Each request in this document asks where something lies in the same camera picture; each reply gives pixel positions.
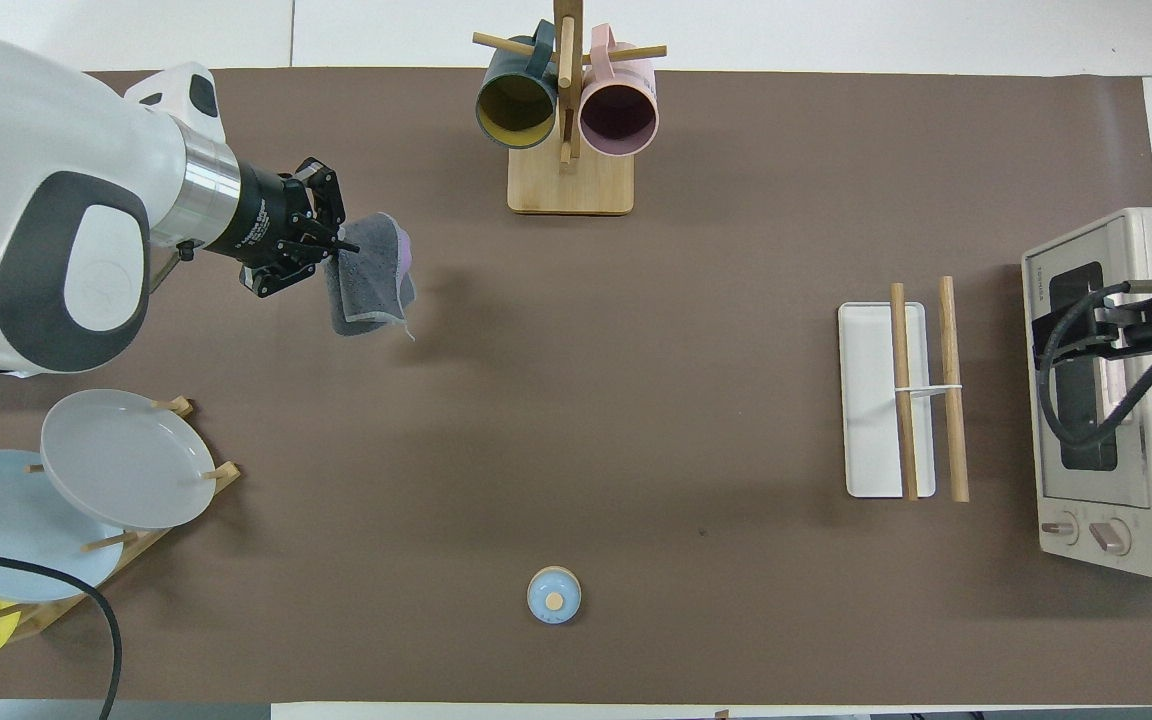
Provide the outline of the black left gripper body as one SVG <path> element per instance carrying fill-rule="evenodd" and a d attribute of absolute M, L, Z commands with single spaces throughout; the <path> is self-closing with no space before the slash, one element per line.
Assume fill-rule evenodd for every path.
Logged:
<path fill-rule="evenodd" d="M 233 258 L 247 266 L 319 262 L 323 250 L 298 250 L 306 222 L 291 217 L 311 213 L 306 188 L 291 176 L 238 160 L 238 200 L 227 227 L 202 250 Z"/>

